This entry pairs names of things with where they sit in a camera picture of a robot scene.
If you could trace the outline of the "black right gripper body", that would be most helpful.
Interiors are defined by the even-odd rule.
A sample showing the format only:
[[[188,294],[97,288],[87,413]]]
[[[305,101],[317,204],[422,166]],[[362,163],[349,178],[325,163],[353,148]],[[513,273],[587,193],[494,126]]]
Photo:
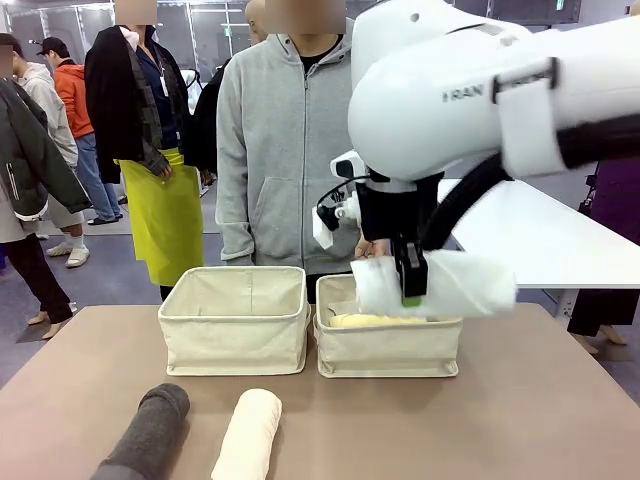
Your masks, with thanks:
[[[357,183],[360,224],[368,241],[418,241],[438,205],[440,174],[418,181],[378,178]]]

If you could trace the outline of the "person's left hand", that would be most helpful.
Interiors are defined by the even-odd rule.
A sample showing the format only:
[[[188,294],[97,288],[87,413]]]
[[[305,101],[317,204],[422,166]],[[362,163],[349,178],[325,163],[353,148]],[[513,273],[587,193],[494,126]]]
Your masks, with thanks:
[[[361,237],[355,248],[357,260],[387,256],[390,251],[390,243],[387,239],[368,241]]]

